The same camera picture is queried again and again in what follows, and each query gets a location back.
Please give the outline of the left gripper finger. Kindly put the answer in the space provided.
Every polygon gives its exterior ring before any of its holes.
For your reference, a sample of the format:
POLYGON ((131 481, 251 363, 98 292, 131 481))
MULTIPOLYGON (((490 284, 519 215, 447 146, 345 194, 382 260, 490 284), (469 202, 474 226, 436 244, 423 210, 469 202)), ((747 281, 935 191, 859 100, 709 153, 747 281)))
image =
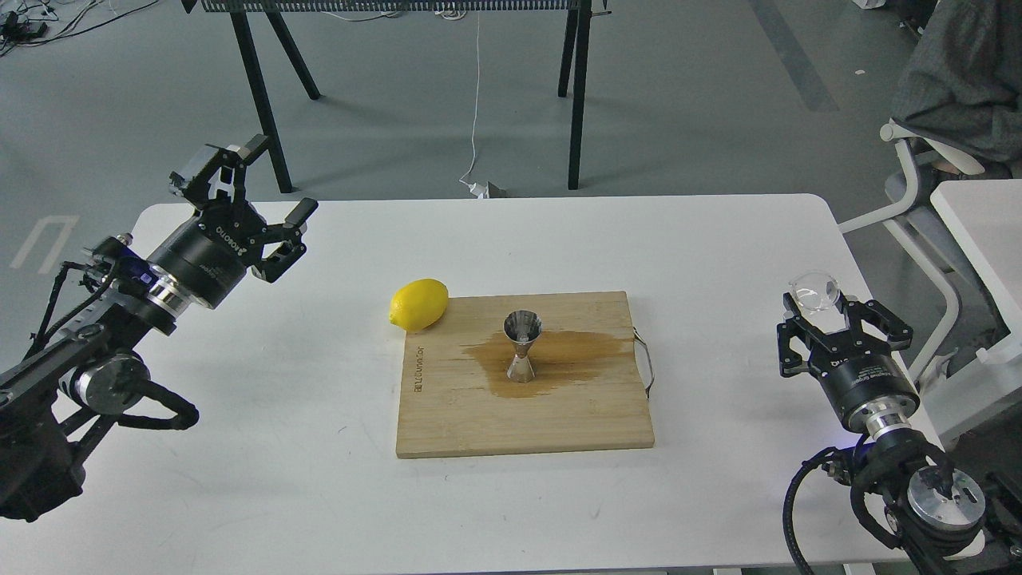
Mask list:
POLYGON ((201 146, 185 167, 169 174, 169 192, 192 204, 194 220, 214 208, 226 208, 231 220, 260 219, 246 200, 244 182, 246 167, 252 166, 267 147, 269 138, 263 134, 256 134, 241 146, 201 146))
POLYGON ((260 258, 252 265, 252 275, 256 278, 273 284, 291 269, 293 263, 299 261, 307 250, 306 244, 301 241, 307 229, 306 222, 316 212, 318 206, 317 200, 301 199, 285 217, 284 222, 269 225, 262 233, 252 237, 256 247, 277 244, 277 248, 269 256, 260 258))

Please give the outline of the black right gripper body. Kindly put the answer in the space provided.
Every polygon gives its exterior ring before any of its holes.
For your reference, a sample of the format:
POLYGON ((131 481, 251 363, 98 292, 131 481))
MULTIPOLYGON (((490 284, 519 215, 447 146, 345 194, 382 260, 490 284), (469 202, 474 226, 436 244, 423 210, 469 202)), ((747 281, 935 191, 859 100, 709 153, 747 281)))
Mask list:
POLYGON ((814 377, 843 429, 883 436, 910 429, 919 397, 890 355, 814 350, 814 377))

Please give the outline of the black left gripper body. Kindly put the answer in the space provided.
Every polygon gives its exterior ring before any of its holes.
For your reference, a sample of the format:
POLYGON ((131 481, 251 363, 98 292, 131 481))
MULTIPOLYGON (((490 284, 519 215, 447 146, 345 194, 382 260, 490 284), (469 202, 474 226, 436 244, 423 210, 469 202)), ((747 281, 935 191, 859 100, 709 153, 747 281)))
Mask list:
POLYGON ((202 306, 215 309, 259 262, 266 219, 253 210, 197 212, 179 226, 149 256, 149 262, 174 277, 202 306))

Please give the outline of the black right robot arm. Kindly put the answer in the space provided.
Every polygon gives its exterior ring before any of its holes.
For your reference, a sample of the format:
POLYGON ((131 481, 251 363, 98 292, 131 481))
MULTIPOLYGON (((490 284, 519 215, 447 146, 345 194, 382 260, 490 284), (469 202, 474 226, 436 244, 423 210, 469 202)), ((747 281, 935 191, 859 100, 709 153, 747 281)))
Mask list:
POLYGON ((782 295, 777 326, 778 370, 814 376, 841 426, 858 434, 853 447, 827 447, 802 463, 782 502, 782 534, 795 567, 812 568, 794 530, 794 502, 804 478, 821 467, 850 489, 850 506, 865 531, 890 549, 905 552, 921 574, 953 574, 953 554, 989 532, 1020 552, 1020 487, 997 474, 978 482, 909 423, 920 398, 892 353, 913 330, 875 299, 858 302, 839 292, 835 305, 846 327, 824 332, 782 295))

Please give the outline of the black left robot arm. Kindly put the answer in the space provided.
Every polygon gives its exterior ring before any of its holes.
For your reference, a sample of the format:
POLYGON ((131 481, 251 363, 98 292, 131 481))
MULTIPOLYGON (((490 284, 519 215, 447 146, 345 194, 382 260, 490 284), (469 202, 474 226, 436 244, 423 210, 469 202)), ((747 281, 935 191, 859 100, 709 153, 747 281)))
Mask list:
POLYGON ((306 252, 301 199, 280 224, 246 200, 246 170, 269 147, 202 146, 171 174, 169 189, 194 208, 139 257, 130 234, 106 237, 87 262, 57 274, 39 331, 1 379, 1 512, 36 521, 81 494, 84 463, 114 426, 186 430, 200 419, 188 400, 151 378, 135 346, 150 331, 175 331, 191 305, 214 309, 246 273, 274 283, 306 252))

